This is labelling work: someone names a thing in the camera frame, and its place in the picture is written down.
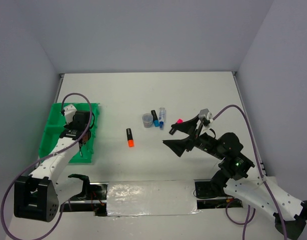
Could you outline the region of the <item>pink-capped black highlighter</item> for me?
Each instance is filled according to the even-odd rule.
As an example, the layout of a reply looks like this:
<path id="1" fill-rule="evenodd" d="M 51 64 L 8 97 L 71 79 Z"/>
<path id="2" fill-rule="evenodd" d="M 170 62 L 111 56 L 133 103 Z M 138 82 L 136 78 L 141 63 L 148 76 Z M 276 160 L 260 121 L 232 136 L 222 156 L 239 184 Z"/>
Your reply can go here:
<path id="1" fill-rule="evenodd" d="M 183 120 L 182 120 L 181 118 L 179 118 L 179 119 L 177 120 L 176 123 L 177 123 L 177 124 L 180 124 L 180 123 L 182 123 L 182 122 L 183 122 Z M 170 129 L 170 131 L 169 131 L 169 134 L 170 134 L 170 135 L 173 135 L 176 131 L 177 131 L 177 130 L 176 130 L 175 128 L 172 127 L 172 128 Z"/>

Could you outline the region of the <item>blue-capped black highlighter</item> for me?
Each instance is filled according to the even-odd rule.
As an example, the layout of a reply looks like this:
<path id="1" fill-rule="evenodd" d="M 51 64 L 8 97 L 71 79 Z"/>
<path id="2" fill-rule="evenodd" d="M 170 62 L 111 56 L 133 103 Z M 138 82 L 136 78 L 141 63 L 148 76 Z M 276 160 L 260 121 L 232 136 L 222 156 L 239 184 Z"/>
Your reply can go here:
<path id="1" fill-rule="evenodd" d="M 157 116 L 157 113 L 155 110 L 151 110 L 151 115 L 152 115 L 152 121 L 155 127 L 159 127 L 160 123 L 159 123 L 159 119 Z"/>

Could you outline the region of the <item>clear glue bottle blue cap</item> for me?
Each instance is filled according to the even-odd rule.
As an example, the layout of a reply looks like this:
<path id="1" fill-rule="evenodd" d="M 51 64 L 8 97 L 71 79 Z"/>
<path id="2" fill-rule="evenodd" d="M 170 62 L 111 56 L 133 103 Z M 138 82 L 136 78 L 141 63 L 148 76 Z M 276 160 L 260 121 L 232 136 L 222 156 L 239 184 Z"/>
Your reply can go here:
<path id="1" fill-rule="evenodd" d="M 165 118 L 166 118 L 166 109 L 164 107 L 159 108 L 159 129 L 163 130 L 164 129 L 164 124 L 165 124 Z"/>

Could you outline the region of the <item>clear jar of paperclips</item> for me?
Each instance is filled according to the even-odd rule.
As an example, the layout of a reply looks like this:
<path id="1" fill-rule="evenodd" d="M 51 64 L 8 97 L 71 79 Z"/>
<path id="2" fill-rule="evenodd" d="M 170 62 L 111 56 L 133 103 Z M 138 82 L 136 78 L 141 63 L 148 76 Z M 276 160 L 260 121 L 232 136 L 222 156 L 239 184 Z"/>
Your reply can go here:
<path id="1" fill-rule="evenodd" d="M 153 124 L 153 115 L 151 113 L 145 113 L 142 115 L 142 122 L 145 128 L 150 128 Z"/>

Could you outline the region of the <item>orange-capped black highlighter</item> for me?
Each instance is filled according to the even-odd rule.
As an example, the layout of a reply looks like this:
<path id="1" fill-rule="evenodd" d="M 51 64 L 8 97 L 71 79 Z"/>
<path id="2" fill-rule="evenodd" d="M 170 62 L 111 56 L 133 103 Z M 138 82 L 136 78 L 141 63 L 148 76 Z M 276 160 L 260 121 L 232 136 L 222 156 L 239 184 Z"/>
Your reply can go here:
<path id="1" fill-rule="evenodd" d="M 132 130 L 130 128 L 126 129 L 126 137 L 127 137 L 128 146 L 130 148 L 134 147 L 135 146 L 134 139 L 133 139 L 133 135 L 132 135 Z"/>

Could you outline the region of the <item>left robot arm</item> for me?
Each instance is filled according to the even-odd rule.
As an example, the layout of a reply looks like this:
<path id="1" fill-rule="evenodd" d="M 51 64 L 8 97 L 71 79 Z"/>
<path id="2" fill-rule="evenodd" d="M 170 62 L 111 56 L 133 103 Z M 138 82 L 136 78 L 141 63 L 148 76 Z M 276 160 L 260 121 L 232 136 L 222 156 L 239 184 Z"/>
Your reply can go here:
<path id="1" fill-rule="evenodd" d="M 60 205 L 73 196 L 87 199 L 92 192 L 90 179 L 70 174 L 63 183 L 58 179 L 69 161 L 91 138 L 94 114 L 79 111 L 73 105 L 62 111 L 66 124 L 51 152 L 28 176 L 20 176 L 14 184 L 14 215 L 17 218 L 51 222 Z"/>

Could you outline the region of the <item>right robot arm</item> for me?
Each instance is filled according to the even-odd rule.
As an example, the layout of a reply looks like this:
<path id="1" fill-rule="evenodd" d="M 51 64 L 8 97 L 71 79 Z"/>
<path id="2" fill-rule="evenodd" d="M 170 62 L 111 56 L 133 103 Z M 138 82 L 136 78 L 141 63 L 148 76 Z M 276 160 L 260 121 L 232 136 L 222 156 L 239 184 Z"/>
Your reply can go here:
<path id="1" fill-rule="evenodd" d="M 299 200 L 266 176 L 261 176 L 256 164 L 242 154 L 243 145 L 233 132 L 219 138 L 202 132 L 213 120 L 197 115 L 171 127 L 188 136 L 163 140 L 178 157 L 197 148 L 220 160 L 218 171 L 210 180 L 195 182 L 199 199 L 232 196 L 269 217 L 275 228 L 290 240 L 300 237 L 307 223 L 307 200 Z"/>

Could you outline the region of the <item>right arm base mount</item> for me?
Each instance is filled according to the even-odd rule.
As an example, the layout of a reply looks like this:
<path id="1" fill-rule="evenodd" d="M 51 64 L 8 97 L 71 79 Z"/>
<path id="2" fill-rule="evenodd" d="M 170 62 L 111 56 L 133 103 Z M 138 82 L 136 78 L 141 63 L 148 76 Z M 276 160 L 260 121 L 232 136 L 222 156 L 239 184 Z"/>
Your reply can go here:
<path id="1" fill-rule="evenodd" d="M 194 182 L 195 190 L 193 195 L 196 197 L 198 210 L 225 209 L 228 204 L 230 208 L 242 208 L 243 204 L 233 196 L 227 195 L 223 190 L 212 190 L 209 180 L 199 180 Z"/>

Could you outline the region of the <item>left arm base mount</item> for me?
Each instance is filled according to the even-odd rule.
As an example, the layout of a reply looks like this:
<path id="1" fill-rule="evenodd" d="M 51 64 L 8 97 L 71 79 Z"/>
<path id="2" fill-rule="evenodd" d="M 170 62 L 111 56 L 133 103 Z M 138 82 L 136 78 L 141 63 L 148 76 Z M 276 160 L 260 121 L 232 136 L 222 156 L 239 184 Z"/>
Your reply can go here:
<path id="1" fill-rule="evenodd" d="M 63 204 L 63 212 L 90 212 L 96 217 L 106 217 L 107 182 L 91 182 L 82 174 L 71 174 L 62 183 L 56 183 L 59 203 Z"/>

